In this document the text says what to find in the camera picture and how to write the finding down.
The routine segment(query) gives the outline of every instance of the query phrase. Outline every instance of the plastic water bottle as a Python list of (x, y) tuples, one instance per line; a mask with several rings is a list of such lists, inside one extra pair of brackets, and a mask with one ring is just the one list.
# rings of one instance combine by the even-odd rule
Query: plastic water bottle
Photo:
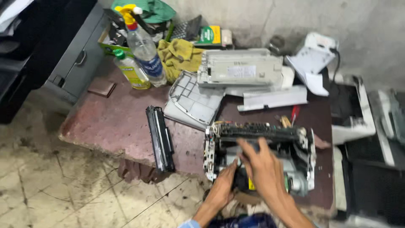
[(166, 74), (151, 36), (142, 28), (138, 28), (136, 22), (131, 25), (127, 24), (127, 27), (129, 30), (127, 36), (128, 46), (149, 81), (155, 87), (165, 85), (167, 82)]

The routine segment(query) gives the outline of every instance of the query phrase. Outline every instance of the shirt sleeve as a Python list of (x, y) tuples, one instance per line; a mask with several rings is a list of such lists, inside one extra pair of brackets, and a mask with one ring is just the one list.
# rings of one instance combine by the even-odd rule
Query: shirt sleeve
[(189, 219), (189, 220), (185, 221), (184, 223), (182, 223), (181, 225), (179, 225), (178, 228), (201, 228), (201, 227), (198, 224), (198, 222), (196, 222), (195, 220)]

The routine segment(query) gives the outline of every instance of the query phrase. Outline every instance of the yellow label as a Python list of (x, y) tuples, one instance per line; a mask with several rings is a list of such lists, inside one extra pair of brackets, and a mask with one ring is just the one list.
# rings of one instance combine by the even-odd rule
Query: yellow label
[(122, 71), (122, 73), (125, 75), (125, 77), (128, 79), (129, 83), (131, 83), (131, 86), (135, 89), (139, 90), (144, 90), (144, 89), (149, 89), (151, 86), (150, 82), (142, 80), (138, 77), (138, 75), (135, 72), (134, 67), (119, 67)]
[(214, 33), (214, 39), (212, 43), (221, 43), (221, 27), (219, 26), (210, 26), (212, 32)]
[(253, 185), (252, 180), (249, 178), (249, 190), (256, 190), (256, 188)]

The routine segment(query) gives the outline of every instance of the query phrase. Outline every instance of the green cloth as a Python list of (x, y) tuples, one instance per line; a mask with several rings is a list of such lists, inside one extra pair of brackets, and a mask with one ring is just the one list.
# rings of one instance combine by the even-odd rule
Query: green cloth
[(111, 9), (115, 11), (116, 6), (125, 6), (127, 4), (135, 4), (137, 7), (142, 8), (143, 13), (141, 18), (146, 23), (162, 23), (168, 21), (176, 15), (176, 11), (168, 4), (161, 0), (114, 0)]

